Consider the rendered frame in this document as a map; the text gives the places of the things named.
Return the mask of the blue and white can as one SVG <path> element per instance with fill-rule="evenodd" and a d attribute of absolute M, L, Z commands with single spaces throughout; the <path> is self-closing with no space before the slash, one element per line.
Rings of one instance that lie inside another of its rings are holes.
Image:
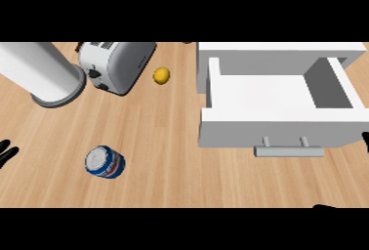
<path fill-rule="evenodd" d="M 115 179 L 124 168 L 124 156 L 109 146 L 97 146 L 90 150 L 85 157 L 85 169 L 91 175 Z"/>

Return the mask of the yellow lemon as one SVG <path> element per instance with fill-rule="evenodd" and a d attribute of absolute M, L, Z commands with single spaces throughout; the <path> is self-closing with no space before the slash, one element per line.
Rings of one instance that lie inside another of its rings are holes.
<path fill-rule="evenodd" d="M 167 83 L 170 79 L 170 70 L 165 67 L 159 67 L 153 72 L 153 82 L 158 85 L 162 85 Z"/>

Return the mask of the white open drawer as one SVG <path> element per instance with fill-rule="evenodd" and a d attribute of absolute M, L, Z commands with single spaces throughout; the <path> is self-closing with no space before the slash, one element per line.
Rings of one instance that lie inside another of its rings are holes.
<path fill-rule="evenodd" d="M 320 58 L 301 75 L 223 75 L 209 59 L 208 103 L 199 146 L 345 146 L 369 132 L 363 105 L 338 59 Z"/>

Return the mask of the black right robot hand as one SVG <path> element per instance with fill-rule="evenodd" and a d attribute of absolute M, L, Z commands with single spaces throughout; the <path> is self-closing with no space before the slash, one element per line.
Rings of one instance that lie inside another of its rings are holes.
<path fill-rule="evenodd" d="M 369 153 L 369 132 L 361 132 L 361 139 L 363 139 L 363 142 L 366 144 L 366 150 Z M 336 207 L 324 205 L 324 204 L 316 204 L 316 205 L 313 205 L 313 208 L 322 209 L 322 208 L 336 208 Z"/>

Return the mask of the silver toaster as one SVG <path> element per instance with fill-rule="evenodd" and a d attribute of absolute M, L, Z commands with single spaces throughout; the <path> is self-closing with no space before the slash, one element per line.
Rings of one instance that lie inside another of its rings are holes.
<path fill-rule="evenodd" d="M 78 59 L 99 90 L 128 94 L 152 58 L 155 42 L 85 42 Z"/>

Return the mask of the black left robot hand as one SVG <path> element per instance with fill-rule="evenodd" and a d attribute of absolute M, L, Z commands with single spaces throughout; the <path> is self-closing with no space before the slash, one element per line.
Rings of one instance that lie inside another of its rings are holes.
<path fill-rule="evenodd" d="M 10 141 L 3 140 L 0 142 L 0 169 L 3 168 L 6 162 L 15 157 L 19 152 L 16 146 L 10 146 Z"/>

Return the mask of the white cabinet body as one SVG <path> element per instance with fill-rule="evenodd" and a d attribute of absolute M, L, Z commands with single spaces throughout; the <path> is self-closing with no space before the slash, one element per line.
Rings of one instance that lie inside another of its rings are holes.
<path fill-rule="evenodd" d="M 198 42 L 198 93 L 206 93 L 209 58 L 223 75 L 302 75 L 319 58 L 347 68 L 364 52 L 361 42 Z"/>

